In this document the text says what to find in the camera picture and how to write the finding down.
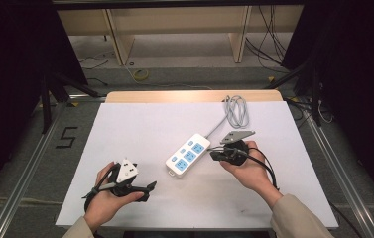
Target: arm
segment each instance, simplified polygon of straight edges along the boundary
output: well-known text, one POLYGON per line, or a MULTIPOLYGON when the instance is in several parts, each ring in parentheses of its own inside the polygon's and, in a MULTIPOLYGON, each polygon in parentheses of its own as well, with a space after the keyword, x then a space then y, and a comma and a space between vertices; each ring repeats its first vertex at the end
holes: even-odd
MULTIPOLYGON (((258 148, 253 141, 246 142, 249 155, 264 162, 263 156, 252 148, 258 148)), ((240 183, 257 192, 273 210, 271 224, 279 237, 332 237, 319 219, 297 198, 283 196, 268 179, 266 170, 258 163, 246 160, 241 166, 228 162, 220 164, 231 172, 240 183)))
MULTIPOLYGON (((113 165, 113 162, 109 163, 97 174, 96 184, 100 182, 113 165)), ((117 197, 108 190, 101 191, 91 200, 84 216, 80 217, 63 237, 93 237, 93 233, 102 224, 110 221, 122 206, 141 198, 143 195, 143 192, 132 192, 126 196, 117 197)))

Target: beige sleeve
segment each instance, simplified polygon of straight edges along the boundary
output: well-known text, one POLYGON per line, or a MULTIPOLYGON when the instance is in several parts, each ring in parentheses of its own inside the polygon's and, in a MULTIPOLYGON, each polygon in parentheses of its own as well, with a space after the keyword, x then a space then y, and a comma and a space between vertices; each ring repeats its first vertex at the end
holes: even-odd
POLYGON ((66 231, 63 238, 94 238, 90 228, 81 216, 78 220, 66 231))
POLYGON ((320 220, 290 194, 274 205, 271 225, 279 238, 332 237, 320 220))

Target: power strip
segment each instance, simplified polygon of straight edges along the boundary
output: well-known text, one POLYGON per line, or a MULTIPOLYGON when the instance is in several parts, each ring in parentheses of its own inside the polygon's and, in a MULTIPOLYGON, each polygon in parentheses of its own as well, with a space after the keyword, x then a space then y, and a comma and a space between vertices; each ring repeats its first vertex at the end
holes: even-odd
POLYGON ((181 178, 202 157, 209 146, 210 141, 199 134, 194 134, 166 160, 169 175, 181 178))

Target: gray carpet floor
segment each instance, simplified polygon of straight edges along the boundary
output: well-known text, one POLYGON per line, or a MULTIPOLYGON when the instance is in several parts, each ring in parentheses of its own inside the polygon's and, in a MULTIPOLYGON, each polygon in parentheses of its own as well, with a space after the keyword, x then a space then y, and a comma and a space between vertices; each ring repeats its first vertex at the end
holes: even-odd
MULTIPOLYGON (((279 78, 283 75, 279 72, 255 67, 149 69, 150 76, 143 82, 160 85, 157 86, 135 83, 125 68, 86 69, 84 72, 87 78, 95 78, 89 80, 90 88, 101 93, 114 90, 208 90, 208 87, 211 89, 261 89, 268 84, 269 76, 279 78)), ((294 81, 292 80, 282 85, 279 90, 283 96, 293 96, 293 86, 294 81)), ((67 90, 69 94, 80 94, 72 87, 68 87, 67 90)), ((69 104, 65 109, 5 237, 62 237, 65 234, 63 228, 55 226, 55 221, 60 213, 62 202, 100 106, 100 102, 94 100, 74 100, 73 102, 78 103, 69 104), (65 127, 76 127, 76 129, 66 132, 66 135, 75 137, 75 140, 71 148, 60 149, 58 146, 68 145, 68 141, 60 139, 65 127)), ((301 111, 297 108, 291 106, 291 112, 295 118, 300 117, 301 111)), ((41 138, 42 119, 42 108, 37 107, 27 124, 26 131, 19 138, 19 146, 15 148, 12 159, 4 165, 0 173, 0 210, 18 182, 20 174, 41 138)), ((314 138, 308 121, 305 120, 305 117, 297 120, 296 124, 299 126, 299 131, 326 197, 362 232, 314 138)), ((374 182, 364 168, 357 163, 357 158, 349 147, 339 123, 335 121, 329 124, 322 123, 322 129, 374 217, 374 182)), ((336 216, 340 227, 331 231, 332 235, 335 237, 357 237, 344 219, 338 214, 336 216)), ((107 238, 118 238, 122 237, 123 231, 101 228, 100 234, 107 238)))

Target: blue outlet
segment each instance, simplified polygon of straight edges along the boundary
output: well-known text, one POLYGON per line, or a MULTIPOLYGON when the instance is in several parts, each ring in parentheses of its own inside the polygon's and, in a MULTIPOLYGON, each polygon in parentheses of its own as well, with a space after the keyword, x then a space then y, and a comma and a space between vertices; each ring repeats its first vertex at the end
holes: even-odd
POLYGON ((180 159, 175 166, 180 170, 183 171, 187 167, 187 162, 184 161, 183 159, 180 159))
POLYGON ((187 161, 192 162, 193 159, 196 158, 196 154, 194 154, 192 151, 188 151, 185 155, 184 158, 187 159, 187 161))
POLYGON ((193 147, 192 150, 195 151, 197 154, 201 153, 202 150, 204 150, 204 146, 200 145, 199 143, 196 143, 193 147))

